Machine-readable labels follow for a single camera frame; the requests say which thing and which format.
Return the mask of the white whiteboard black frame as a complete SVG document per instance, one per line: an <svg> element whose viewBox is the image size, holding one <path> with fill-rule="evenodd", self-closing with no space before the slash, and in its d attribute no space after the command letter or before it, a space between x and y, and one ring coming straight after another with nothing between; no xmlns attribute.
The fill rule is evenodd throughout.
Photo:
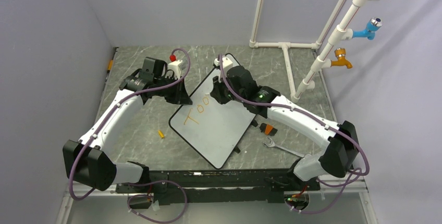
<svg viewBox="0 0 442 224"><path fill-rule="evenodd" d="M180 106L169 119L169 126L215 169L224 166L255 118L239 102L221 105L210 96L219 75L213 68L191 93L192 105Z"/></svg>

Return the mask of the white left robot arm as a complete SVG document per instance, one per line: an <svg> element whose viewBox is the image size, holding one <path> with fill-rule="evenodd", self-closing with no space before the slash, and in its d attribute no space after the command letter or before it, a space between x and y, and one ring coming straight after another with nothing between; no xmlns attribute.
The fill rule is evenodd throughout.
<svg viewBox="0 0 442 224"><path fill-rule="evenodd" d="M189 62L171 62L146 57L141 68L127 76L105 113L93 127L77 141L63 146L63 157L70 183L79 182L104 191L112 184L129 183L138 193L149 188L149 168L135 161L116 163L108 153L118 141L121 131L133 116L153 96L162 97L175 105L191 105L184 77Z"/></svg>

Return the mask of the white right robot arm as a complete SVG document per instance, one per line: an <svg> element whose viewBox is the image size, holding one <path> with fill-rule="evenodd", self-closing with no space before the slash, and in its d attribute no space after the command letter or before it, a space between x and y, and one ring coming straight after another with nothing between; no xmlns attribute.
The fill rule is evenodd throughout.
<svg viewBox="0 0 442 224"><path fill-rule="evenodd" d="M287 183L293 190L302 189L318 176L343 178L350 171L359 153L356 128L351 122L337 123L297 106L277 90L258 85L243 66L232 67L212 81L210 95L219 104L237 101L250 113L283 123L322 149L292 164Z"/></svg>

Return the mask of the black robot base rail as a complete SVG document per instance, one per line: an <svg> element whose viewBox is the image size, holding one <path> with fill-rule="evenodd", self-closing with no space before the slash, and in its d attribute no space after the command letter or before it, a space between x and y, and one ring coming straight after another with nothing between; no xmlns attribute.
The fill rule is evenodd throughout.
<svg viewBox="0 0 442 224"><path fill-rule="evenodd" d="M160 205L183 203L185 198L189 203L283 203L294 194L303 197L321 188L315 179L298 181L288 169L150 171L150 181L154 185L119 183L116 193L149 193Z"/></svg>

